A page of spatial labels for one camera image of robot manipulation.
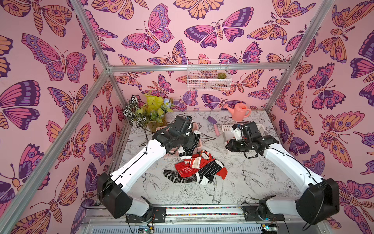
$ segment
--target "black and white striped sock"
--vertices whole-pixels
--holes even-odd
[[[182,178],[177,171],[164,170],[163,174],[173,183],[191,183],[193,181],[196,181],[195,175],[193,175],[192,177]]]

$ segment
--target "red garment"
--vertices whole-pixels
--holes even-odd
[[[212,155],[203,150],[200,154],[194,154],[192,157],[183,157],[183,162],[175,164],[175,169],[179,172],[182,178],[193,176],[196,172],[202,169],[208,163],[216,160]],[[216,175],[226,178],[227,169],[223,167]]]

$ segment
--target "clothing pile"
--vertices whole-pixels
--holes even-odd
[[[202,150],[197,154],[192,154],[199,142],[200,132],[194,131],[193,134],[195,135],[193,146],[179,149],[179,156],[183,161],[175,165],[177,171],[164,170],[164,176],[173,183],[191,183],[195,181],[202,185],[211,183],[215,174],[225,179],[227,175],[225,165],[213,158],[208,151]]]

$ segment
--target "purple trowel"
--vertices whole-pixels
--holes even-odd
[[[218,127],[217,127],[217,124],[216,124],[216,123],[217,123],[217,120],[215,120],[215,118],[209,116],[209,117],[208,117],[208,121],[209,121],[210,123],[213,124],[213,126],[214,126],[214,130],[215,130],[215,135],[216,135],[217,137],[219,137],[219,136],[220,136],[220,132],[218,131]]]

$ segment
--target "pink plastic basket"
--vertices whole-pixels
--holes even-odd
[[[158,128],[156,128],[156,131],[157,131],[157,130],[160,130],[160,129],[163,129],[163,128],[165,128],[165,127],[166,127],[166,126],[158,127]],[[192,131],[195,131],[195,130],[199,130],[199,126],[198,126],[196,123],[193,123]],[[203,143],[201,142],[201,139],[200,139],[199,142],[197,143],[197,146],[196,146],[195,150],[193,151],[193,154],[196,154],[197,152],[200,152],[201,149],[202,149],[202,147],[203,147]],[[175,152],[174,155],[171,155],[171,154],[165,154],[164,157],[176,156],[176,155],[178,155],[178,152]]]

